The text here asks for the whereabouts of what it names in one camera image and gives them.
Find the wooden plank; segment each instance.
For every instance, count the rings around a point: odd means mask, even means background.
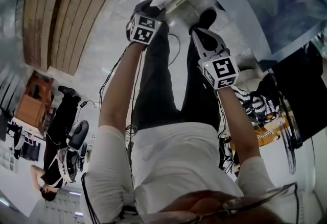
[[[47,71],[49,67],[48,52],[51,23],[53,19],[53,13],[55,9],[56,0],[46,0],[43,22],[42,22],[42,34],[41,34],[41,69]]]
[[[66,46],[69,38],[69,34],[71,32],[72,24],[75,19],[75,15],[80,5],[81,0],[71,0],[67,14],[65,17],[65,21],[62,27],[60,41],[59,41],[59,48],[58,48],[58,55],[57,55],[57,65],[56,68],[58,70],[62,70],[63,67],[63,60],[65,56]]]
[[[73,50],[76,43],[76,39],[78,36],[78,33],[81,29],[84,17],[86,15],[86,12],[88,8],[90,7],[92,0],[81,0],[81,4],[77,10],[76,17],[74,19],[71,33],[69,35],[66,51],[65,51],[65,58],[63,61],[63,68],[62,71],[68,73],[69,65],[72,60]]]
[[[39,53],[36,56],[37,63],[41,64],[41,69],[46,71],[42,67],[41,61],[41,32],[42,32],[42,24],[43,24],[43,16],[45,12],[45,4],[47,0],[38,0],[37,2],[37,9],[35,15],[35,31],[34,31],[34,48],[36,52]]]
[[[32,0],[25,0],[24,18],[23,18],[23,44],[24,44],[24,59],[29,65],[33,65],[34,49],[31,47],[31,41],[28,37],[28,26],[31,12]]]
[[[55,26],[55,31],[54,31],[54,37],[53,37],[53,44],[52,44],[52,50],[51,50],[51,66],[56,68],[57,65],[57,54],[58,54],[58,47],[59,47],[59,40],[62,32],[62,26],[65,21],[66,13],[69,7],[71,0],[62,0],[59,11],[58,11],[58,16],[57,16],[57,21],[56,21],[56,26]]]
[[[24,95],[19,109],[16,111],[15,117],[33,127],[36,127],[36,125],[38,125],[37,116],[41,105],[42,102],[40,100]]]
[[[34,52],[32,56],[32,66],[39,68],[41,66],[40,64],[40,52],[38,49],[35,48],[35,17],[36,17],[36,10],[39,0],[32,0],[31,1],[31,8],[29,11],[29,21],[28,21],[28,28],[27,28],[27,37],[29,40],[29,46],[31,49],[31,52]]]
[[[68,73],[71,75],[74,75],[77,70],[88,35],[105,1],[106,0],[92,0],[92,3],[85,15],[83,24],[78,33],[72,60],[68,70]]]

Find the person in black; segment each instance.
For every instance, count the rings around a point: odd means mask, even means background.
[[[67,147],[67,134],[73,127],[78,103],[81,100],[79,96],[76,96],[74,89],[60,86],[59,91],[64,94],[64,97],[46,135],[43,169],[35,165],[31,166],[34,188],[41,191],[42,197],[47,201],[53,201],[58,190],[67,183],[59,172],[57,152]],[[38,177],[44,181],[42,187],[38,184]]]

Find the black and white object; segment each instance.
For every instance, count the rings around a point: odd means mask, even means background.
[[[89,129],[87,121],[77,123],[68,135],[68,147],[58,150],[59,171],[64,181],[73,183],[78,170],[83,170],[87,144],[84,142]]]
[[[159,30],[162,22],[135,14],[129,23],[130,40],[149,45]]]
[[[234,57],[223,39],[206,29],[197,28],[192,32],[196,49],[200,56],[199,66],[203,75],[215,90],[236,83],[239,70]]]

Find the sleeve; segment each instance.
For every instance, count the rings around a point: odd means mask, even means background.
[[[243,162],[236,183],[244,195],[262,194],[275,187],[261,157],[252,157]]]
[[[126,198],[134,200],[125,137],[119,130],[111,126],[99,128],[85,177],[85,187],[101,223],[112,222],[120,214]],[[85,223],[91,224],[84,193],[80,208]]]

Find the shoe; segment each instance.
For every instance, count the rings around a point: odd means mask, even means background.
[[[192,34],[192,31],[195,28],[209,29],[210,26],[215,22],[216,18],[217,13],[214,9],[208,9],[204,11],[200,16],[199,22],[190,28],[189,35]]]
[[[59,86],[58,91],[62,92],[64,95],[74,96],[76,91],[74,89],[65,87],[65,86]]]

